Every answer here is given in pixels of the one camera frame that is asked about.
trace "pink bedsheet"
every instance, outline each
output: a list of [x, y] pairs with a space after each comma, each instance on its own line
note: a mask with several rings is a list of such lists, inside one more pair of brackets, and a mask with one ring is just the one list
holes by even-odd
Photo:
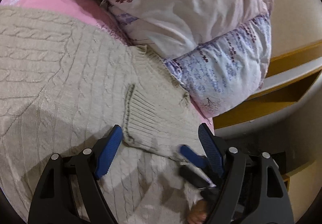
[[2, 0], [0, 4], [49, 10], [72, 16], [86, 24], [97, 26], [123, 44], [128, 44], [126, 35], [118, 27], [114, 17], [100, 8], [94, 0]]

